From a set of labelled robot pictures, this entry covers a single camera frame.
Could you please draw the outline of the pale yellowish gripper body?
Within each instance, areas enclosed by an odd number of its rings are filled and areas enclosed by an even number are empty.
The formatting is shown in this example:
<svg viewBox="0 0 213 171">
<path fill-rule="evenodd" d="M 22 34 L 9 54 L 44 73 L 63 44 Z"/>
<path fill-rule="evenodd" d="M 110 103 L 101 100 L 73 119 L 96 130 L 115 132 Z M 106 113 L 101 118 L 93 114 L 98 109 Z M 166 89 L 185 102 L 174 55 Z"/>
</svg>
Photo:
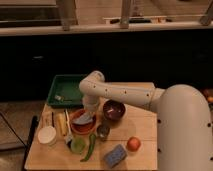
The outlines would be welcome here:
<svg viewBox="0 0 213 171">
<path fill-rule="evenodd" d="M 94 115 L 99 108 L 100 99 L 95 96 L 85 95 L 82 99 L 84 109 L 89 115 Z"/>
</svg>

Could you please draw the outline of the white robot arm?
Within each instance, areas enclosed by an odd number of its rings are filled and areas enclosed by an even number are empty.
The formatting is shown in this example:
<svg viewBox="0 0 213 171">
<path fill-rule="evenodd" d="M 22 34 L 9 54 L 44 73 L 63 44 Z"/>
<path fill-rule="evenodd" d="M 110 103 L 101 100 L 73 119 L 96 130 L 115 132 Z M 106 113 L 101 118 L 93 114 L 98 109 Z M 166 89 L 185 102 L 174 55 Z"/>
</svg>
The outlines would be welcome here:
<svg viewBox="0 0 213 171">
<path fill-rule="evenodd" d="M 157 115 L 158 171 L 213 171 L 211 111 L 204 95 L 186 84 L 167 89 L 107 83 L 93 71 L 79 83 L 83 106 L 94 111 L 100 98 L 122 102 Z"/>
</svg>

